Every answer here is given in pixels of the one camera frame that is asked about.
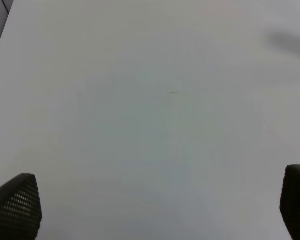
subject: perforated mesh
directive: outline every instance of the perforated mesh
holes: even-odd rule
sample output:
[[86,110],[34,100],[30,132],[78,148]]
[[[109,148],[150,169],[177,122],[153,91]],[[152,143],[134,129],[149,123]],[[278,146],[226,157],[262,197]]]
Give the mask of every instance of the perforated mesh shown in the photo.
[[0,240],[34,240],[42,220],[34,175],[21,182],[0,204]]
[[280,210],[291,238],[300,240],[300,165],[285,170]]

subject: white table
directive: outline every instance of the white table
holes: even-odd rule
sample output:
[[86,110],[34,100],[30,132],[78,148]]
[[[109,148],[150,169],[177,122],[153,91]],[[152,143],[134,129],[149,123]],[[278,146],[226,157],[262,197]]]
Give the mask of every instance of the white table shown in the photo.
[[300,14],[278,2],[16,1],[0,186],[36,175],[38,239],[290,239]]

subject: black perforated object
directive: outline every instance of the black perforated object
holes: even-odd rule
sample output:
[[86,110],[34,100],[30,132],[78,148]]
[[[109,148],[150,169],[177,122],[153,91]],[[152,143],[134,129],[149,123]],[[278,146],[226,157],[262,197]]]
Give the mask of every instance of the black perforated object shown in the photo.
[[0,187],[0,240],[34,240],[41,220],[35,175],[20,174]]
[[285,169],[280,211],[292,239],[300,240],[300,165]]

